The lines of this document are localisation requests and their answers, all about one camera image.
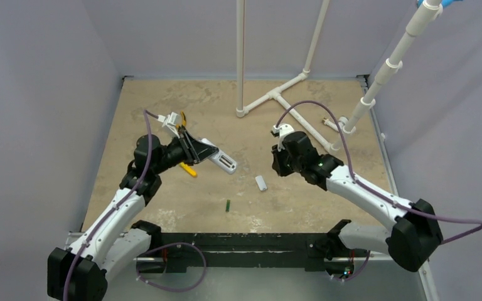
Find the white remote control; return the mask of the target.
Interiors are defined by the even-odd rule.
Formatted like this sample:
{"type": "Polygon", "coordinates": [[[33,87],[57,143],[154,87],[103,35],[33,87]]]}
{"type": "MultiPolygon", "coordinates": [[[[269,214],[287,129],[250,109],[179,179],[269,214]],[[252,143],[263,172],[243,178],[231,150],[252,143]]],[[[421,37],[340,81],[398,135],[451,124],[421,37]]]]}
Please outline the white remote control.
{"type": "Polygon", "coordinates": [[[237,162],[229,155],[224,153],[224,151],[222,151],[214,143],[206,138],[200,139],[200,142],[216,148],[216,151],[208,158],[208,160],[212,161],[221,170],[225,171],[229,175],[232,175],[237,170],[237,162]]]}

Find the white battery cover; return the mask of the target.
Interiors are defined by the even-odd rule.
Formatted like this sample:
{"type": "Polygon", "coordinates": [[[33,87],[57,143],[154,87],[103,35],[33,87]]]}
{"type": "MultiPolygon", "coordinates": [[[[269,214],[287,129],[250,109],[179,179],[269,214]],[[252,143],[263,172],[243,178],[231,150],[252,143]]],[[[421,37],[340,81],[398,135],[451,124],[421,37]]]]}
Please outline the white battery cover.
{"type": "Polygon", "coordinates": [[[256,176],[255,181],[257,183],[257,187],[259,191],[266,191],[267,190],[267,184],[264,181],[264,178],[262,176],[256,176]]]}

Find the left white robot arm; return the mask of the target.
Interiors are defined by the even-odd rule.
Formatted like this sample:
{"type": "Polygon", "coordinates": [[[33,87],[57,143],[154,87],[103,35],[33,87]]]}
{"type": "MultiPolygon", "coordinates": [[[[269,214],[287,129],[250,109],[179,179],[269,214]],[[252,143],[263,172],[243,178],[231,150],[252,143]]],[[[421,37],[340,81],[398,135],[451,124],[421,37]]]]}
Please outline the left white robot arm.
{"type": "Polygon", "coordinates": [[[47,294],[57,300],[102,300],[109,283],[136,256],[157,255],[162,248],[160,228],[138,222],[124,228],[152,200],[162,184],[162,172],[180,163],[216,161],[223,152],[209,140],[197,140],[181,127],[163,145],[152,134],[136,142],[134,158],[112,201],[81,237],[48,257],[47,294]]]}

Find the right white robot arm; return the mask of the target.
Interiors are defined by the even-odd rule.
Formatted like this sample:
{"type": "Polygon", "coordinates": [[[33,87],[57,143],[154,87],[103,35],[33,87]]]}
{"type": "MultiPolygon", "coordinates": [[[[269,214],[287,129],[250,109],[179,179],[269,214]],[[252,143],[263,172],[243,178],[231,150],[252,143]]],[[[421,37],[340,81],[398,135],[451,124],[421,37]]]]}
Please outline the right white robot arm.
{"type": "Polygon", "coordinates": [[[271,133],[279,139],[272,146],[272,168],[278,176],[298,173],[307,183],[345,198],[380,223],[376,227],[345,223],[327,239],[333,254],[362,248],[387,254],[404,270],[417,272],[442,243],[436,213],[427,201],[409,201],[357,176],[337,157],[319,154],[305,132],[288,124],[274,126],[271,133]]]}

